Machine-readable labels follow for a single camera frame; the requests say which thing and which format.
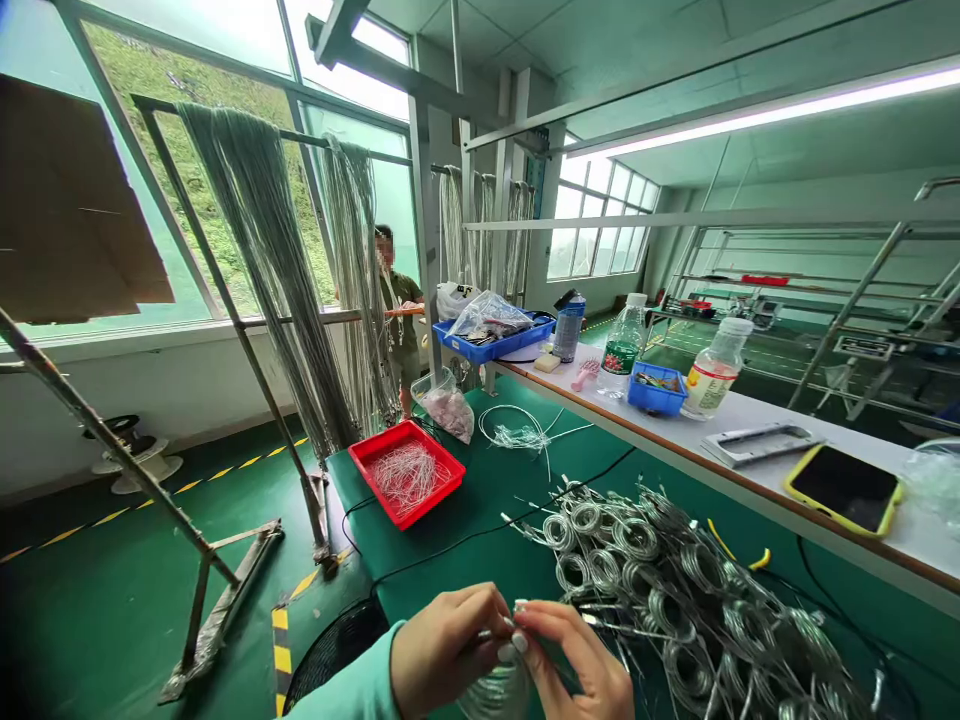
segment person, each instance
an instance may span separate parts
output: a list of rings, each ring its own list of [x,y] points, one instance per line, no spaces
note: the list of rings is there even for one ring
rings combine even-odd
[[[393,269],[393,262],[396,259],[393,248],[393,230],[389,225],[376,226],[377,252],[380,254],[380,261],[383,263],[383,269],[390,276],[390,285],[393,286],[393,292],[396,294],[396,305],[400,308],[408,308],[423,303],[423,293],[417,286],[413,278],[401,275]],[[383,293],[383,301],[387,310],[394,307],[393,298],[390,297],[390,286],[387,281],[380,276],[380,290]],[[413,396],[410,394],[410,386],[420,377],[420,351],[417,347],[417,332],[413,327],[413,316],[404,315],[401,318],[393,318],[390,323],[390,335],[393,342],[390,346],[390,364],[393,366],[393,374],[400,378],[400,406],[403,408],[403,417],[407,419],[413,410]],[[400,323],[403,323],[403,338],[400,337]]]
[[[454,702],[489,673],[508,644],[522,653],[547,720],[634,717],[630,676],[574,608],[525,600],[515,607],[510,620],[493,583],[441,593],[301,699],[288,717],[417,720]],[[478,641],[483,630],[490,631],[489,639]],[[560,646],[582,695],[567,692],[536,638]]]

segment blue bottle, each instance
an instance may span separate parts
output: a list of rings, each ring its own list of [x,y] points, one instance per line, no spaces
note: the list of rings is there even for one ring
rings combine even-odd
[[[573,362],[580,342],[580,328],[587,312],[587,299],[576,290],[570,290],[554,305],[557,309],[557,328],[553,339],[553,354],[560,362]]]

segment pink tool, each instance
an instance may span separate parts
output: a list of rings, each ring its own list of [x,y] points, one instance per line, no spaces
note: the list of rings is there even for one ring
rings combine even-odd
[[[590,378],[596,377],[598,372],[600,372],[599,358],[584,360],[580,364],[580,374],[577,375],[576,380],[570,383],[570,387],[573,388],[574,392],[580,392],[583,390],[583,384]]]

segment ceiling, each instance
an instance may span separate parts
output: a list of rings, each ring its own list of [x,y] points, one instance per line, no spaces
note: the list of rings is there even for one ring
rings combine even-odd
[[[834,0],[460,0],[464,60],[495,76],[534,67],[556,83],[556,102],[587,97],[684,57]],[[371,12],[410,34],[451,47],[449,0],[372,0]],[[581,138],[671,117],[839,72],[867,75],[960,53],[960,2],[911,0],[756,56],[626,98],[568,121]],[[960,164],[948,132],[956,98],[913,98],[739,133],[720,182],[747,165],[764,182]],[[621,158],[666,185],[704,185],[724,138]]]

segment red object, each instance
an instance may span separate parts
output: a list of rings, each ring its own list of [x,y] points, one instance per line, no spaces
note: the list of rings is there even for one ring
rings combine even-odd
[[[774,285],[776,287],[790,282],[790,278],[777,277],[776,275],[744,275],[740,280],[742,282],[752,282],[756,285]]]
[[[397,516],[396,509],[380,493],[380,488],[377,487],[373,476],[373,466],[377,460],[384,455],[409,443],[423,445],[427,452],[433,455],[437,465],[442,465],[450,471],[450,480],[434,489],[415,510],[401,518]],[[457,459],[453,457],[453,455],[440,443],[427,435],[427,433],[412,420],[404,420],[399,425],[384,430],[379,435],[374,435],[372,438],[354,443],[347,448],[347,452],[350,453],[353,462],[357,464],[357,469],[360,471],[360,474],[363,475],[363,479],[367,481],[367,485],[370,486],[373,494],[377,496],[377,500],[380,501],[381,507],[384,512],[387,513],[387,517],[393,520],[393,524],[400,530],[406,530],[439,505],[441,500],[460,487],[463,482],[463,476],[467,474],[467,469],[457,462]]]

